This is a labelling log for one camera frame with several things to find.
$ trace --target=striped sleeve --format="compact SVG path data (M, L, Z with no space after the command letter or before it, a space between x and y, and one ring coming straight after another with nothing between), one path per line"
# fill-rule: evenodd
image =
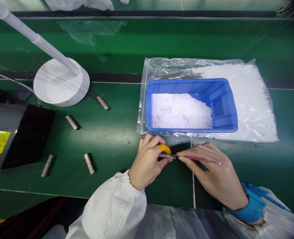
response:
M128 171L117 173L95 191L83 214L70 225L67 239L117 239L135 234L145 215L147 199L144 190L131 185Z

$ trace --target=green workbench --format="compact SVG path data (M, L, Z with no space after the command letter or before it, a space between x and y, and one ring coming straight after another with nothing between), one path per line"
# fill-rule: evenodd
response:
M145 57L202 59L256 58L262 77L294 82L294 20L281 19L23 19L63 54L88 72L141 74ZM50 57L0 21L0 71L33 79ZM0 88L17 89L0 80ZM240 180L270 188L294 210L294 90L270 89L278 136L276 143L192 139L212 142L232 160ZM89 198L116 172L130 168L143 135L136 133L139 84L91 83L90 95L103 93L105 111L92 97L57 110L42 160L3 170L0 190ZM32 96L29 103L35 104ZM73 130L64 116L81 126ZM173 152L190 147L191 139L165 137ZM83 155L91 153L97 172L90 175ZM41 178L48 155L57 158L50 176ZM165 167L146 188L150 204L193 207L192 173L180 161ZM219 208L195 183L196 205Z
M91 83L89 94L102 94L110 106L106 111L92 97L68 108L44 105L56 110L42 160L2 170L0 190L89 198L108 178L130 168L139 140L136 133L139 84ZM232 160L240 180L270 188L294 210L294 91L270 90L277 121L276 143L209 140L193 138L192 143L212 142ZM35 104L35 97L29 103ZM73 130L65 119L72 115L81 126ZM164 137L173 152L190 148L187 137ZM89 174L83 155L91 153L97 172ZM50 176L41 178L48 155L57 158ZM179 160L166 166L146 188L149 204L193 207L192 173ZM196 205L219 208L199 182L195 183Z

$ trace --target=right hand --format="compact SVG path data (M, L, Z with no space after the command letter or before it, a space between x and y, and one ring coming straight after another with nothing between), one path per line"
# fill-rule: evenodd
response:
M202 145L197 144L191 149L177 153L177 155L192 170L204 189L222 204L232 210L240 210L248 204L248 198L244 193L232 162L213 144L209 142ZM202 170L195 161L184 156L218 161L222 164L201 162L208 169Z

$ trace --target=clear plastic bag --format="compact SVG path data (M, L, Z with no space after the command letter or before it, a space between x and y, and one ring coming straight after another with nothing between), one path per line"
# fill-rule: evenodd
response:
M140 91L137 133L149 132L145 117L145 98L152 80L226 78L231 86L238 114L235 133L160 132L161 136L208 137L253 142L278 141L272 101L255 60L209 60L192 58L145 59Z
M99 10L114 10L111 0L45 0L52 11L72 11L82 5ZM120 0L123 4L129 4L130 0Z

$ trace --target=left hand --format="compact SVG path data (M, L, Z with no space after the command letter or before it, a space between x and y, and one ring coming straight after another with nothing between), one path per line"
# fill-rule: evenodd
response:
M138 154L129 170L129 179L133 187L142 190L151 184L161 173L167 163L172 162L170 158L163 158L158 161L161 153L158 144L166 144L160 136L146 134L144 139L140 140Z

